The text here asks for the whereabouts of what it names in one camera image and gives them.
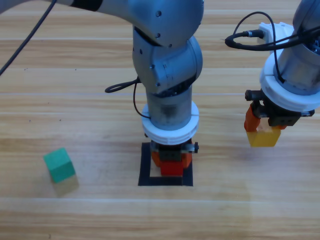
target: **black tape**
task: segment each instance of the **black tape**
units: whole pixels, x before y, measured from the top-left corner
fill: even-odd
[[[101,7],[103,0],[74,0],[71,7],[96,12]]]
[[[150,142],[142,143],[141,163],[138,186],[189,186],[194,185],[192,162],[183,170],[183,176],[151,176],[151,150]]]

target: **wooden table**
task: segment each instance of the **wooden table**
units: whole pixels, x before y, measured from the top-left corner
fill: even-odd
[[[132,26],[57,5],[0,79],[0,239],[320,239],[320,116],[284,130],[274,148],[250,148],[244,92],[260,89],[269,53],[222,40],[256,10],[291,24],[299,2],[205,2],[196,33],[204,69],[193,87],[200,110],[194,187],[138,186],[148,139],[133,88],[104,93],[136,77]],[[30,2],[0,15],[1,65],[47,6]],[[240,31],[260,22],[254,16]],[[145,102],[140,85],[139,109]],[[68,151],[77,178],[53,184],[43,156],[58,148]]]

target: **green block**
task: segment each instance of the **green block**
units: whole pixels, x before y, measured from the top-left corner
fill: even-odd
[[[76,174],[74,165],[64,148],[45,155],[43,159],[55,183],[59,183]]]

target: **lego brick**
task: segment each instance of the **lego brick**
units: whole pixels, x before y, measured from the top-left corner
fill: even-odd
[[[259,126],[255,132],[246,132],[246,134],[253,148],[274,147],[281,135],[281,129]]]
[[[182,176],[184,165],[182,161],[164,161],[161,163],[162,176]]]
[[[194,185],[193,164],[183,170],[182,176],[150,177],[151,167],[150,142],[141,146],[141,164],[138,186],[188,186]]]
[[[182,153],[181,158],[182,158],[183,168],[187,169],[192,162],[192,153]]]
[[[52,180],[59,183],[76,174],[66,149],[61,148],[43,157]]]
[[[247,132],[255,132],[260,124],[260,121],[260,118],[257,118],[252,112],[252,106],[250,105],[248,111],[245,114],[244,129]]]

